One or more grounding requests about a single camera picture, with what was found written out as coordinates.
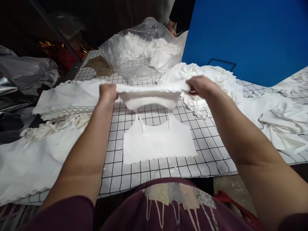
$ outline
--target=gray plastic bag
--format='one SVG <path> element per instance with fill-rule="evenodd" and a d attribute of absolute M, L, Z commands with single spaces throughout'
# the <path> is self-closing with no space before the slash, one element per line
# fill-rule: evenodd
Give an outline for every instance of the gray plastic bag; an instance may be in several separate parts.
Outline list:
<path fill-rule="evenodd" d="M 42 84 L 52 88 L 60 76 L 57 64 L 50 58 L 18 57 L 0 48 L 0 72 L 25 95 L 38 95 Z"/>

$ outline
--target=blue panel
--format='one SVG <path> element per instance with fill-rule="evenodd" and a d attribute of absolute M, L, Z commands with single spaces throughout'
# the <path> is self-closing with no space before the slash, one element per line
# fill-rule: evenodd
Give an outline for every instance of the blue panel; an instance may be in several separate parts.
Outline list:
<path fill-rule="evenodd" d="M 267 87 L 308 66 L 307 0 L 196 0 L 192 16 L 182 62 Z"/>

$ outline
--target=floor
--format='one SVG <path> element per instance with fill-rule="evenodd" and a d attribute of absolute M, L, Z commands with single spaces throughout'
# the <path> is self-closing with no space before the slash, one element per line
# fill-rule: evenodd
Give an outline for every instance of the floor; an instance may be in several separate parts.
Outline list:
<path fill-rule="evenodd" d="M 228 196 L 239 203 L 245 209 L 256 214 L 251 196 L 242 181 L 240 175 L 218 176 L 213 180 L 214 193 L 218 193 L 218 190 L 224 191 Z M 239 210 L 235 206 L 231 206 L 232 211 L 241 216 Z"/>

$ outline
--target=person's right hand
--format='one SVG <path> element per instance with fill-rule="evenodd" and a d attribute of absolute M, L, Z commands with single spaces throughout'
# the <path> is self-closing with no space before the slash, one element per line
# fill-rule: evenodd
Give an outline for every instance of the person's right hand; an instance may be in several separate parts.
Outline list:
<path fill-rule="evenodd" d="M 169 28 L 169 31 L 174 35 L 174 37 L 176 37 L 176 32 L 173 28 Z"/>
<path fill-rule="evenodd" d="M 113 103 L 117 98 L 118 93 L 116 92 L 115 83 L 105 83 L 99 86 L 98 104 L 101 102 Z"/>
<path fill-rule="evenodd" d="M 199 95 L 201 98 L 206 98 L 211 93 L 222 92 L 216 83 L 205 76 L 192 77 L 186 80 L 186 83 L 191 87 L 191 91 L 195 91 L 190 94 Z"/>

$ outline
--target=grid-patterned table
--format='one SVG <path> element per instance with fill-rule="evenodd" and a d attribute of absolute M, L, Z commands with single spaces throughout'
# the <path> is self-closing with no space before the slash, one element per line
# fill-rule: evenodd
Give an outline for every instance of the grid-patterned table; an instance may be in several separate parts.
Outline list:
<path fill-rule="evenodd" d="M 83 68 L 83 66 L 89 59 L 99 55 L 101 55 L 99 50 L 89 52 L 82 68 L 80 68 L 76 75 L 76 80 L 84 81 L 95 78 L 93 77 L 96 74 L 94 69 Z M 137 84 L 137 86 L 155 85 L 156 78 L 154 76 L 147 83 Z M 127 84 L 123 76 L 116 73 L 112 76 L 102 76 L 100 79 L 105 79 L 113 83 Z M 256 92 L 264 93 L 271 91 L 269 88 L 242 80 L 238 80 L 237 83 L 244 87 L 245 97 Z M 294 100 L 301 104 L 308 104 L 308 90 L 303 90 L 303 94 L 298 98 L 294 98 Z M 217 132 L 215 121 L 208 108 L 203 109 L 203 111 L 205 110 L 209 113 L 209 118 L 206 120 L 198 119 L 185 107 L 183 100 L 180 99 L 176 108 L 172 111 L 173 115 L 179 121 L 190 127 L 198 156 L 154 159 L 131 165 L 123 165 L 123 133 L 132 126 L 135 113 L 129 110 L 121 99 L 118 99 L 113 110 L 99 197 L 125 192 L 146 181 L 162 177 L 192 178 L 237 174 L 235 164 L 226 151 Z M 168 111 L 160 105 L 147 105 L 139 108 L 138 111 L 146 125 L 156 126 L 167 120 L 166 115 Z M 303 151 L 292 157 L 282 152 L 280 154 L 290 165 L 308 162 L 308 151 Z M 30 195 L 18 200 L 17 203 L 40 205 L 46 198 L 48 192 L 49 190 L 46 190 L 35 195 Z"/>

